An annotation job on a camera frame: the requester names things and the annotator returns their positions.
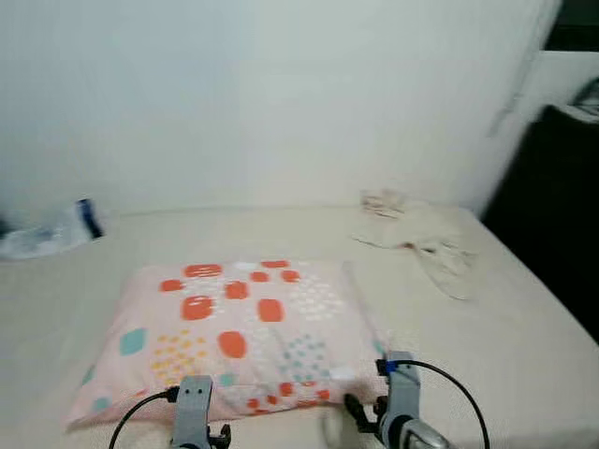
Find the pink pillow with coloured spots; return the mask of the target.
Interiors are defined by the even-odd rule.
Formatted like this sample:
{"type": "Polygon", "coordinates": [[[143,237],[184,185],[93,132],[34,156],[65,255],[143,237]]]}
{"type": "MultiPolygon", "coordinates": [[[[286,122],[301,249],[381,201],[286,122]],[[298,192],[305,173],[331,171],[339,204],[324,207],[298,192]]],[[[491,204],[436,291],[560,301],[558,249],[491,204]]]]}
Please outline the pink pillow with coloured spots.
{"type": "Polygon", "coordinates": [[[184,377],[210,377],[210,418],[235,420],[387,390],[384,339],[347,262],[146,266],[124,283],[65,422],[116,422],[184,377]]]}

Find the bed with cream sheet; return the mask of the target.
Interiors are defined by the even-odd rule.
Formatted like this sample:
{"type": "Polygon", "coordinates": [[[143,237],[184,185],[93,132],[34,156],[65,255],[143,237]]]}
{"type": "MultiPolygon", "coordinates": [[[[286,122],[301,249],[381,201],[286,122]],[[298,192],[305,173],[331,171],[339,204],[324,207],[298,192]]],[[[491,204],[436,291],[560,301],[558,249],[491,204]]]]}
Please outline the bed with cream sheet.
{"type": "Polygon", "coordinates": [[[124,281],[149,265],[346,261],[384,345],[474,394],[491,449],[594,448],[599,347],[475,215],[440,207],[476,253],[471,295],[442,294],[416,258],[351,239],[356,207],[114,215],[73,251],[0,261],[0,449],[106,449],[111,424],[68,430],[124,281]]]}

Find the crumpled cream cloth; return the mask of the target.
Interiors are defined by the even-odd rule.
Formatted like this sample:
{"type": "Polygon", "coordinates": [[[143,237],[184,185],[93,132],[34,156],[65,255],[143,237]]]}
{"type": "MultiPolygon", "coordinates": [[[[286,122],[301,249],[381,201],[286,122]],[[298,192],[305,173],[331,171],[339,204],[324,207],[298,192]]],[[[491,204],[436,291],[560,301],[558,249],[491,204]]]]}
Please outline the crumpled cream cloth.
{"type": "Polygon", "coordinates": [[[384,188],[360,192],[359,208],[359,226],[351,239],[410,253],[442,294],[460,302],[468,299],[476,253],[440,207],[384,188]]]}

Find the clear plastic bag, blue end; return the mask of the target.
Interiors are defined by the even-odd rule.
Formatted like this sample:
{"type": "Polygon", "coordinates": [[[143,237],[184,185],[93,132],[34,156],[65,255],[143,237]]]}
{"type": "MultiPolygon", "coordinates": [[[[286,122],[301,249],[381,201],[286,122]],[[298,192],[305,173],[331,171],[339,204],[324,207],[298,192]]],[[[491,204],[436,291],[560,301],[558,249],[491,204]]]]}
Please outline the clear plastic bag, blue end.
{"type": "Polygon", "coordinates": [[[91,198],[60,210],[47,224],[19,228],[0,237],[0,260],[24,260],[72,251],[106,235],[91,198]]]}

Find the black cabinet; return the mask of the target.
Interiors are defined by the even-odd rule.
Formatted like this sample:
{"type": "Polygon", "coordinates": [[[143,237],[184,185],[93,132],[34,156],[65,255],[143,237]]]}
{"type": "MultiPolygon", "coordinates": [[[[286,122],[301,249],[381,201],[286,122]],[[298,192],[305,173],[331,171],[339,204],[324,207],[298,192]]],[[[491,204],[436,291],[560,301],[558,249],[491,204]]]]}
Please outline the black cabinet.
{"type": "Polygon", "coordinates": [[[596,192],[586,167],[598,125],[558,107],[528,125],[482,222],[596,338],[596,192]]]}

